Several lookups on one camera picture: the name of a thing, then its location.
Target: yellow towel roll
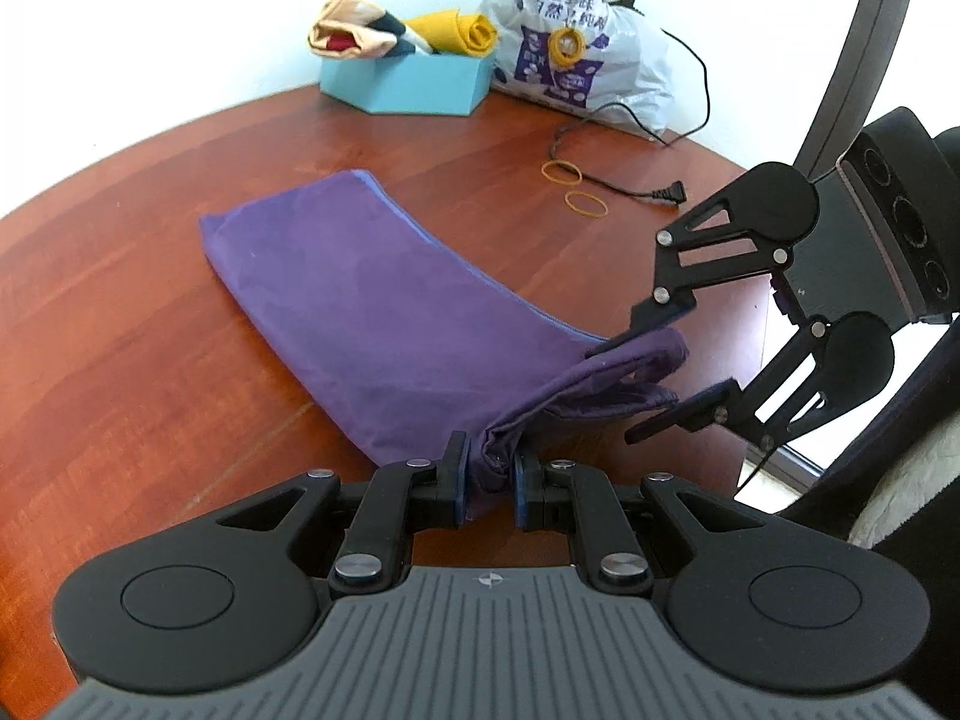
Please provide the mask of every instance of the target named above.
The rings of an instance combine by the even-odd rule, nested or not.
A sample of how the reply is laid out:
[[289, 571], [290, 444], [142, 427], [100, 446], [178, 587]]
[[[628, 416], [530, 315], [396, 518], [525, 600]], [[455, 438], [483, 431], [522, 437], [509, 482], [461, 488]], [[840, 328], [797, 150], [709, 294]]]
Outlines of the yellow towel roll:
[[404, 23], [437, 52], [486, 56], [496, 45], [496, 27], [480, 13], [461, 16], [458, 10], [440, 10]]

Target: power cord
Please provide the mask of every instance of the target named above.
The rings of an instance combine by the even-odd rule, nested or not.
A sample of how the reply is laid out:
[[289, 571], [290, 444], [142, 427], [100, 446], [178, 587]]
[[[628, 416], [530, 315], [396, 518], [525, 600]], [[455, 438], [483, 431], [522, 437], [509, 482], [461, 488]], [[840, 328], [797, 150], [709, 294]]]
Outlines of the power cord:
[[736, 489], [736, 493], [733, 493], [733, 497], [734, 497], [734, 498], [736, 498], [737, 495], [740, 495], [740, 494], [742, 493], [742, 491], [743, 491], [743, 488], [745, 488], [746, 485], [749, 485], [749, 484], [754, 480], [754, 477], [755, 477], [757, 474], [759, 474], [760, 471], [763, 470], [763, 466], [766, 466], [767, 461], [768, 461], [772, 456], [774, 456], [774, 451], [776, 451], [776, 450], [772, 450], [772, 451], [768, 452], [767, 454], [765, 454], [765, 455], [760, 459], [760, 462], [757, 463], [757, 464], [754, 466], [754, 470], [752, 470], [749, 474], [747, 474], [747, 478], [744, 479], [744, 480], [740, 483], [740, 485], [738, 485], [738, 487], [737, 487], [737, 489]]
[[[579, 119], [579, 121], [573, 122], [573, 124], [565, 124], [563, 127], [558, 128], [553, 135], [553, 143], [550, 144], [550, 148], [548, 151], [549, 158], [551, 160], [558, 160], [556, 162], [556, 165], [561, 170], [566, 170], [567, 172], [570, 172], [570, 173], [579, 172], [580, 175], [582, 175], [582, 177], [584, 177], [587, 181], [592, 181], [594, 184], [598, 184], [599, 186], [606, 187], [611, 191], [616, 191], [618, 194], [625, 194], [627, 197], [642, 197], [642, 199], [654, 199], [654, 200], [659, 200], [667, 205], [674, 205], [674, 206], [680, 205], [682, 202], [685, 202], [686, 191], [685, 191], [685, 188], [683, 187], [683, 181], [674, 181], [672, 184], [670, 184], [670, 186], [664, 187], [664, 189], [654, 189], [653, 191], [639, 191], [634, 189], [627, 189], [626, 187], [621, 187], [621, 186], [618, 186], [617, 184], [611, 183], [610, 181], [606, 180], [606, 178], [600, 178], [597, 175], [591, 175], [590, 173], [585, 172], [584, 170], [571, 170], [571, 167], [568, 167], [569, 163], [565, 163], [565, 161], [560, 160], [558, 158], [557, 151], [560, 149], [560, 142], [563, 141], [563, 137], [565, 136], [566, 133], [570, 132], [571, 129], [582, 127], [582, 125], [586, 124], [587, 122], [592, 122], [596, 118], [597, 114], [599, 114], [601, 111], [606, 110], [607, 108], [615, 108], [615, 107], [623, 108], [639, 127], [643, 127], [643, 124], [640, 123], [640, 119], [637, 119], [637, 114], [635, 114], [634, 110], [630, 108], [630, 106], [627, 105], [626, 103], [621, 103], [618, 100], [615, 100], [612, 103], [605, 103], [603, 105], [600, 105], [597, 108], [594, 108], [592, 111], [590, 111], [590, 113], [586, 117]], [[670, 141], [670, 143], [664, 143], [664, 141], [661, 140], [661, 143], [663, 143], [664, 146], [670, 146], [671, 143], [675, 143], [678, 140], [680, 140], [680, 138], [675, 138], [675, 140]]]
[[[613, 6], [626, 7], [634, 11], [638, 15], [644, 16], [642, 11], [638, 10], [632, 5], [613, 4]], [[695, 52], [690, 47], [688, 42], [686, 42], [683, 39], [680, 39], [675, 34], [667, 31], [666, 29], [662, 29], [661, 31], [664, 33], [664, 35], [666, 35], [667, 37], [671, 38], [672, 40], [676, 41], [681, 46], [683, 46], [689, 52], [689, 54], [694, 59], [697, 60], [701, 70], [703, 71], [704, 99], [706, 100], [706, 103], [707, 103], [707, 112], [706, 114], [704, 114], [704, 120], [700, 124], [698, 124], [697, 127], [693, 127], [693, 129], [688, 129], [686, 132], [682, 132], [679, 135], [677, 135], [675, 138], [672, 138], [671, 140], [666, 141], [664, 140], [664, 138], [656, 134], [656, 132], [654, 132], [649, 127], [647, 127], [643, 122], [640, 122], [640, 118], [637, 117], [637, 114], [635, 114], [634, 110], [630, 108], [629, 105], [627, 105], [626, 103], [621, 103], [618, 100], [615, 100], [612, 103], [605, 103], [604, 105], [600, 105], [599, 107], [594, 108], [592, 111], [589, 112], [589, 114], [587, 114], [586, 117], [582, 117], [582, 119], [580, 119], [579, 122], [575, 122], [574, 124], [568, 124], [566, 127], [560, 127], [554, 134], [553, 143], [551, 143], [550, 145], [550, 149], [548, 152], [550, 159], [557, 159], [557, 151], [560, 148], [560, 140], [563, 138], [563, 135], [570, 132], [571, 129], [574, 129], [575, 127], [579, 127], [581, 124], [586, 124], [587, 122], [594, 121], [594, 119], [596, 118], [596, 115], [600, 111], [606, 110], [607, 108], [612, 108], [612, 107], [623, 108], [630, 115], [630, 118], [634, 121], [634, 124], [636, 124], [637, 127], [640, 128], [640, 130], [642, 130], [651, 138], [653, 138], [655, 141], [657, 141], [661, 146], [672, 146], [674, 143], [677, 143], [678, 141], [682, 141], [683, 139], [690, 137], [690, 135], [700, 132], [700, 130], [702, 130], [704, 127], [707, 126], [707, 124], [709, 124], [710, 108], [712, 108], [712, 104], [710, 103], [710, 86], [709, 86], [709, 74], [707, 73], [707, 63], [704, 62], [702, 57], [700, 57], [700, 55], [698, 55], [698, 53]], [[559, 165], [559, 167], [561, 167], [563, 170], [567, 170], [568, 172], [570, 172], [569, 168], [565, 167], [564, 165]], [[674, 181], [669, 187], [665, 187], [664, 189], [656, 189], [653, 191], [637, 191], [637, 190], [630, 190], [630, 189], [626, 189], [625, 187], [617, 186], [616, 184], [613, 184], [610, 181], [604, 180], [603, 178], [599, 178], [596, 175], [590, 175], [589, 173], [583, 173], [583, 177], [586, 180], [592, 181], [594, 184], [597, 184], [599, 186], [606, 187], [611, 191], [616, 191], [619, 194], [625, 194], [627, 197], [638, 197], [639, 199], [660, 200], [662, 202], [665, 202], [671, 205], [679, 205], [680, 203], [686, 201], [686, 191], [685, 189], [683, 189], [682, 181]]]

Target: orange rubber band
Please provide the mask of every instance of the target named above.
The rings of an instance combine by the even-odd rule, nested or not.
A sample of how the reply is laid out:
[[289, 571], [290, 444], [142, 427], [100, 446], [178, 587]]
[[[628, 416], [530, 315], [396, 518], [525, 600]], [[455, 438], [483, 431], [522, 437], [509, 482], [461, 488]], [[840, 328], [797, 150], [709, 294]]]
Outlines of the orange rubber band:
[[[573, 204], [573, 201], [570, 200], [570, 196], [573, 196], [573, 194], [579, 194], [579, 196], [581, 197], [586, 197], [587, 199], [593, 200], [593, 202], [600, 204], [600, 206], [603, 208], [603, 213], [599, 214], [599, 213], [596, 213], [595, 211], [585, 211], [583, 208], [578, 208], [576, 205]], [[605, 215], [610, 213], [610, 209], [607, 207], [607, 204], [602, 199], [599, 199], [599, 197], [596, 194], [588, 194], [585, 191], [580, 191], [579, 189], [571, 189], [570, 191], [568, 191], [563, 196], [563, 202], [566, 203], [566, 205], [570, 210], [582, 215], [582, 217], [603, 218]]]
[[[577, 179], [575, 181], [560, 181], [558, 178], [546, 172], [546, 169], [551, 165], [560, 165], [561, 167], [566, 167], [568, 170], [573, 170], [577, 175]], [[544, 178], [547, 181], [553, 181], [555, 184], [563, 184], [565, 187], [574, 187], [584, 180], [584, 175], [580, 172], [580, 168], [574, 165], [573, 162], [568, 162], [565, 159], [548, 159], [541, 165], [541, 173], [544, 174]]]

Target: wooden tabletop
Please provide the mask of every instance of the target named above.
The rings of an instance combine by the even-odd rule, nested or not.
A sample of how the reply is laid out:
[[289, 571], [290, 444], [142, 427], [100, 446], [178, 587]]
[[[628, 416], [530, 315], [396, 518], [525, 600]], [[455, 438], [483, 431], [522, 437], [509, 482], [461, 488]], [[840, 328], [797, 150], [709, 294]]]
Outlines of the wooden tabletop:
[[[301, 473], [366, 479], [371, 463], [253, 330], [200, 250], [197, 221], [366, 167], [450, 247], [584, 330], [623, 329], [652, 285], [675, 211], [602, 191], [589, 220], [539, 172], [563, 115], [493, 94], [467, 119], [374, 117], [314, 88], [200, 119], [123, 151], [0, 220], [0, 701], [40, 716], [74, 685], [51, 639], [64, 577], [114, 546]], [[640, 189], [704, 199], [741, 173], [696, 143], [657, 148], [589, 125], [562, 156]], [[680, 395], [760, 367], [764, 279], [705, 290], [678, 323]], [[653, 469], [731, 493], [743, 447], [722, 429], [623, 445], [622, 426], [563, 447], [618, 482]], [[418, 562], [549, 565], [565, 541], [422, 533]]]

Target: white plastic bag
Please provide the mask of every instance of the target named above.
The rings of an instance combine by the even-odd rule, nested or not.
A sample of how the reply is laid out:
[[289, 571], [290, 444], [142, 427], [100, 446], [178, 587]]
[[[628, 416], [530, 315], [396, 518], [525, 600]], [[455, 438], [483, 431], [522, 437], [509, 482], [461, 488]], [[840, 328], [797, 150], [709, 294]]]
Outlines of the white plastic bag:
[[[667, 39], [637, 11], [605, 0], [483, 0], [480, 12], [500, 36], [493, 71], [497, 89], [581, 117], [618, 101], [656, 135], [666, 129], [674, 103]], [[548, 44], [565, 28], [579, 33], [582, 50], [564, 52], [558, 64]], [[573, 42], [565, 40], [568, 47]], [[608, 108], [597, 118], [649, 137], [621, 108]]]

